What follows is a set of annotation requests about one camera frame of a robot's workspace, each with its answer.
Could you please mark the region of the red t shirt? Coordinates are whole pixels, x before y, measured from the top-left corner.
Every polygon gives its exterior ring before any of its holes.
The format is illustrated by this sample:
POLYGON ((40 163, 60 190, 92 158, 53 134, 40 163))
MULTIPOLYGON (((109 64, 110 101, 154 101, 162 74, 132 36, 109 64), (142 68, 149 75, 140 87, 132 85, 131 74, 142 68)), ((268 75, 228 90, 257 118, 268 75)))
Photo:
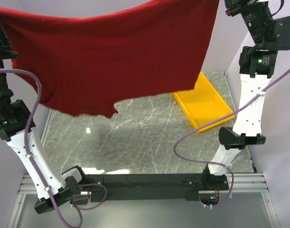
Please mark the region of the red t shirt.
POLYGON ((90 18, 0 7, 0 23, 35 74, 40 103, 72 116, 116 113, 116 102, 194 88, 212 36, 216 0, 152 0, 90 18))

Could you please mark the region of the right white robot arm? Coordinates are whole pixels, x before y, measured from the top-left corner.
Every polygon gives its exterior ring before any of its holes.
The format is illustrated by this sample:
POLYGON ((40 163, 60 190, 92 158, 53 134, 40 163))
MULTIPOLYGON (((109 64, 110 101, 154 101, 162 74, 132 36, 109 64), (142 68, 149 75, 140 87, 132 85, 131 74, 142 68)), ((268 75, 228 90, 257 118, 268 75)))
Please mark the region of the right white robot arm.
POLYGON ((266 0, 227 0, 226 15, 240 14, 255 43, 244 46, 239 58, 241 94, 233 127, 221 127, 220 146, 203 170, 201 184, 211 190, 227 184, 226 171, 248 145, 265 144, 261 117, 265 91, 274 73, 279 51, 290 50, 290 16, 274 19, 266 0))

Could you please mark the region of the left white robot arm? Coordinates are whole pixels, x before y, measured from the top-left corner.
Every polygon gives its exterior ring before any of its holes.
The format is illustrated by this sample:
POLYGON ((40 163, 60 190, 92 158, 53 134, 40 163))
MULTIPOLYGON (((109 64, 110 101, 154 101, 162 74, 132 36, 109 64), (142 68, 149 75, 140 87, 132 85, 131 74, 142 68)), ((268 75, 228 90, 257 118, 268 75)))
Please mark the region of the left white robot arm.
POLYGON ((37 191, 34 206, 38 214, 56 209, 80 196, 87 187, 88 179, 80 168, 75 167, 60 175, 53 168, 39 138, 33 116, 42 92, 39 79, 31 72, 5 69, 5 59, 15 59, 10 42, 0 23, 0 138, 18 155, 28 171, 37 191), (7 74, 21 74, 32 78, 37 85, 37 99, 32 110, 22 100, 11 101, 14 95, 7 83, 7 74))

